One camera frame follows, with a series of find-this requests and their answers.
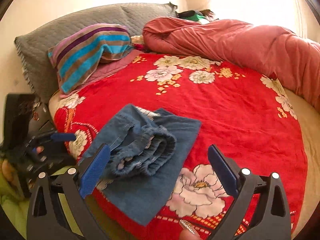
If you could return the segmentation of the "left hand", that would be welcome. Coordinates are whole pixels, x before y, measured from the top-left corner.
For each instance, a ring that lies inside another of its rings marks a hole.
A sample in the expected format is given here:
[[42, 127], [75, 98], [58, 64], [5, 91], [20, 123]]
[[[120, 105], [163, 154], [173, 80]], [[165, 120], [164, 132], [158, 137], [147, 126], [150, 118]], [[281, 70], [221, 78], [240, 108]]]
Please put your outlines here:
[[18, 179], [17, 179], [17, 171], [16, 169], [9, 163], [7, 158], [4, 158], [1, 164], [1, 171], [4, 179], [15, 187], [18, 187]]

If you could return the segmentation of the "right hand with glitter nail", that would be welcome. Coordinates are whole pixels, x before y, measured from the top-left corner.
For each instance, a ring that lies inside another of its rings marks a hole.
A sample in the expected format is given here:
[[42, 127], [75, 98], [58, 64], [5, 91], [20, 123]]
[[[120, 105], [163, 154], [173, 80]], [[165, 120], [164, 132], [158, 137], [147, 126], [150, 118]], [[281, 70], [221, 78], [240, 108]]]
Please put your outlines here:
[[180, 219], [180, 226], [182, 227], [182, 231], [179, 236], [179, 240], [201, 240], [202, 238], [196, 232], [192, 224], [188, 221]]

